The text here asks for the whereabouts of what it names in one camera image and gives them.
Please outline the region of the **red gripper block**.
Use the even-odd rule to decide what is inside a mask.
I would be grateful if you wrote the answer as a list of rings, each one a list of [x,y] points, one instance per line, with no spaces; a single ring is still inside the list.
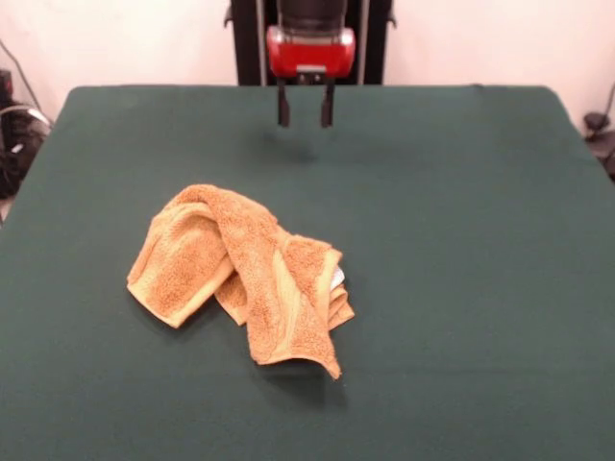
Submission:
[[[268,65],[277,85],[278,125],[288,128],[290,108],[286,98],[286,82],[301,75],[319,75],[324,81],[321,105],[321,127],[332,125],[334,80],[347,78],[352,71],[357,39],[350,28],[342,28],[332,36],[292,35],[280,26],[267,29]]]

